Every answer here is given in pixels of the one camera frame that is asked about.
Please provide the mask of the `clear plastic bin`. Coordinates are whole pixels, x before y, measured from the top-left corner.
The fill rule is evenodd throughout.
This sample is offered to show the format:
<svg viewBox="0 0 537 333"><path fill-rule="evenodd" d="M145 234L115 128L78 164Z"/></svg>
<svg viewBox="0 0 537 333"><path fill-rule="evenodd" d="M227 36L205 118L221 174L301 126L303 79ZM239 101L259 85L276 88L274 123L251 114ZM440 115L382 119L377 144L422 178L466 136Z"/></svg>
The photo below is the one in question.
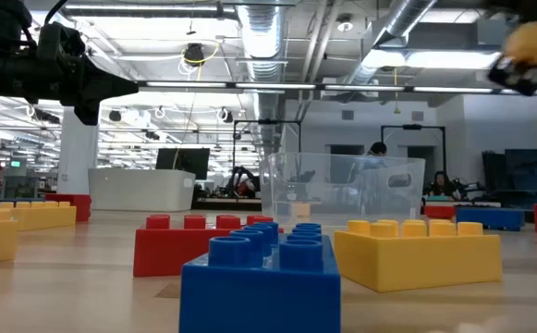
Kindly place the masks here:
<svg viewBox="0 0 537 333"><path fill-rule="evenodd" d="M325 228L344 227L349 220L402 222L418 218L424 183L419 158L301 153L298 177L293 165L272 162L274 176L261 187L262 212L282 227L301 222ZM292 203L311 204L311 216L294 218Z"/></svg>

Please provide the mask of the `silver ventilation duct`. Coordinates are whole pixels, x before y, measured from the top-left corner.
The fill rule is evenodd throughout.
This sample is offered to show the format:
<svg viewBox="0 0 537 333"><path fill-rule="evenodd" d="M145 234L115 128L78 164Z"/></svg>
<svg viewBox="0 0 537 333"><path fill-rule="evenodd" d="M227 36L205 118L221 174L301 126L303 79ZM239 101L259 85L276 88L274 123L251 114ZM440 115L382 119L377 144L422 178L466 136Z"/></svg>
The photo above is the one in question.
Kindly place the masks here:
<svg viewBox="0 0 537 333"><path fill-rule="evenodd" d="M399 40L406 43L409 33L433 8L438 0L393 0L389 11L370 22L361 40L362 59L344 80L348 85L366 85L376 72L384 66L384 52L379 47L387 42Z"/></svg>
<svg viewBox="0 0 537 333"><path fill-rule="evenodd" d="M247 63L249 81L280 83L283 64L277 60L283 54L284 10L278 6L238 6L241 41ZM257 120L284 118L284 94L271 90L253 94L253 111Z"/></svg>

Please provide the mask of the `red and black machine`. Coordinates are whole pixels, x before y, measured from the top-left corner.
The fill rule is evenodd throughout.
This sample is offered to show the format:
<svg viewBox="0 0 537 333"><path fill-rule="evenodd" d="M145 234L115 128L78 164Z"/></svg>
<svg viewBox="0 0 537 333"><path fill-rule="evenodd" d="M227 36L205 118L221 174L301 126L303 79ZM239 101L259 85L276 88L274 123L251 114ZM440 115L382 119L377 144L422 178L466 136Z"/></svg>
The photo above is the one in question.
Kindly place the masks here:
<svg viewBox="0 0 537 333"><path fill-rule="evenodd" d="M233 168L231 177L226 185L226 192L233 197L255 198L261 190L260 178L254 176L244 166Z"/></svg>

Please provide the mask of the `black computer monitor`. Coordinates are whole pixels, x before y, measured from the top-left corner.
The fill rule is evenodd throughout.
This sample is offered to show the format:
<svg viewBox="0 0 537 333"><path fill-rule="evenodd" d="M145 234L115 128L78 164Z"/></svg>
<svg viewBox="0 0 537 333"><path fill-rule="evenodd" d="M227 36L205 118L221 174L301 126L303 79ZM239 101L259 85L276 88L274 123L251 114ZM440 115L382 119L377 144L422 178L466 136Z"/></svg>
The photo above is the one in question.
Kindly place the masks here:
<svg viewBox="0 0 537 333"><path fill-rule="evenodd" d="M156 169L174 169L192 173L196 180L207 179L208 148L164 148L158 150Z"/></svg>

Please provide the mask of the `black metal gantry frame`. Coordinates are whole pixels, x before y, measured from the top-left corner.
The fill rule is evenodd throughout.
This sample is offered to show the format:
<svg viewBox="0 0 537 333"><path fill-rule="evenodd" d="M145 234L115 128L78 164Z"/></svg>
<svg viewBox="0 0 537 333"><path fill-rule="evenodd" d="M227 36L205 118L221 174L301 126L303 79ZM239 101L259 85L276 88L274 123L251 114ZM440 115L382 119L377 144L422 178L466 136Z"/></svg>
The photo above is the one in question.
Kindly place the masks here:
<svg viewBox="0 0 537 333"><path fill-rule="evenodd" d="M425 185L435 180L437 171L446 170L446 130L443 126L382 125L380 140L387 146L390 156L422 159Z"/></svg>
<svg viewBox="0 0 537 333"><path fill-rule="evenodd" d="M295 125L297 130L292 130L297 134L298 139L298 151L296 153L285 152L285 145L281 143L285 136L286 127L288 125ZM302 143L301 143L301 122L298 120L280 120L280 119L257 119L257 120L235 120L233 123L232 134L232 166L236 168L236 156L237 156L237 142L241 140L244 135L250 135L253 146L253 150L259 156L258 162L260 174L258 176L261 187L267 188L272 178L274 177L271 172L277 168L272 169L271 163L281 161L293 165L293 175L298 177L301 167Z"/></svg>

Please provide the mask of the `white building pillar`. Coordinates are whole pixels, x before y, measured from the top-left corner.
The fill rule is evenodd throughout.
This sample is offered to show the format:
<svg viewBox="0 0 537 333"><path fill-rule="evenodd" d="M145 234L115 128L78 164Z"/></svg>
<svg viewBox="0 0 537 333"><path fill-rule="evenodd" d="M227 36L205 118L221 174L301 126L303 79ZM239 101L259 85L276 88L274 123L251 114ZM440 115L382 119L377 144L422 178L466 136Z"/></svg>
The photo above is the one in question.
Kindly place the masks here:
<svg viewBox="0 0 537 333"><path fill-rule="evenodd" d="M59 194L89 194L89 171L96 168L99 128L84 125L64 107L57 175Z"/></svg>

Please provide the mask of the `ceiling strip light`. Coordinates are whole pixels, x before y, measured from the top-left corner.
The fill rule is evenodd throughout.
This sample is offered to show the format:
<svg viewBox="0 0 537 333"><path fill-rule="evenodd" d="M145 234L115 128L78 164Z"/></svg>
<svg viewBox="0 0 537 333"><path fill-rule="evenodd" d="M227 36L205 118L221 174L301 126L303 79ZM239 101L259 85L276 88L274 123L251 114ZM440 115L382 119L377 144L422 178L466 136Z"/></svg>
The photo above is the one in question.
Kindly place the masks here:
<svg viewBox="0 0 537 333"><path fill-rule="evenodd" d="M325 84L324 91L332 92L403 92L407 87L388 85L338 85Z"/></svg>
<svg viewBox="0 0 537 333"><path fill-rule="evenodd" d="M198 82L198 81L146 81L148 87L162 88L226 88L223 82Z"/></svg>
<svg viewBox="0 0 537 333"><path fill-rule="evenodd" d="M447 93L447 94L492 94L491 88L467 88L467 87L435 87L435 86L415 86L406 87L406 92L410 93Z"/></svg>
<svg viewBox="0 0 537 333"><path fill-rule="evenodd" d="M307 83L237 82L235 87L243 90L315 90L317 85Z"/></svg>

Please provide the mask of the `white plastic bin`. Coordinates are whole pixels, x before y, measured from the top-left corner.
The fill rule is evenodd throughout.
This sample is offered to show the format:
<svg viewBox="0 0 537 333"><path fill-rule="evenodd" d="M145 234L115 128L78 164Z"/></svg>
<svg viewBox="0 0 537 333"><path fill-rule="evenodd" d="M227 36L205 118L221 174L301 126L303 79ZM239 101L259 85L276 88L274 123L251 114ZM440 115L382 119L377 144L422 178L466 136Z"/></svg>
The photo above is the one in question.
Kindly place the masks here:
<svg viewBox="0 0 537 333"><path fill-rule="evenodd" d="M181 170L89 170L92 209L181 212L191 208L195 175Z"/></svg>

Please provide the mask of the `dark blue equipment rack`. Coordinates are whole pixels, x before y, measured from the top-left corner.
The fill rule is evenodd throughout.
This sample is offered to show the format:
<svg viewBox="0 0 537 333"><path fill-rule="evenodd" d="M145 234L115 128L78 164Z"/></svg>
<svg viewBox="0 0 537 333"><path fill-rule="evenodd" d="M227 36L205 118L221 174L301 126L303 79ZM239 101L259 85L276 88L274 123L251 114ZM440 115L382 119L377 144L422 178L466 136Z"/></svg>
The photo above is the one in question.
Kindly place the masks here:
<svg viewBox="0 0 537 333"><path fill-rule="evenodd" d="M523 209L537 204L537 149L484 151L482 171L484 199Z"/></svg>

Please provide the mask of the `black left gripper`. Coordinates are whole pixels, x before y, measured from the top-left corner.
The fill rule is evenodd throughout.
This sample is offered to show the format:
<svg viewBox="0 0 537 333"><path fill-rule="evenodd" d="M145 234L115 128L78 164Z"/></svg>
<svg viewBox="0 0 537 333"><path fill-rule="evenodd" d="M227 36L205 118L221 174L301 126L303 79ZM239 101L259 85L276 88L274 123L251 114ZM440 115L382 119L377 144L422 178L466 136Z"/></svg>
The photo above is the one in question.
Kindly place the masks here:
<svg viewBox="0 0 537 333"><path fill-rule="evenodd" d="M33 70L31 102L74 106L82 124L97 125L103 100L137 93L139 85L98 68L85 51L84 43L38 43L32 48L38 68Z"/></svg>

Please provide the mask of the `blue toy building block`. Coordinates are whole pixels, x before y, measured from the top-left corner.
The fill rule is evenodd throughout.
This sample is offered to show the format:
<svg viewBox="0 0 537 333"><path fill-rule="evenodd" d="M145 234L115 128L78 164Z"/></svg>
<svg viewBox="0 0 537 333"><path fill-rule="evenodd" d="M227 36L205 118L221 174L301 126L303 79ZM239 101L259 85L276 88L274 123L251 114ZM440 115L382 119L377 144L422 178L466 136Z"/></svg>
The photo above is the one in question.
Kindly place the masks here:
<svg viewBox="0 0 537 333"><path fill-rule="evenodd" d="M183 265L179 333L341 333L341 275L315 223L260 222Z"/></svg>
<svg viewBox="0 0 537 333"><path fill-rule="evenodd" d="M488 229L521 231L525 226L525 215L514 209L462 206L456 209L456 221L477 222Z"/></svg>

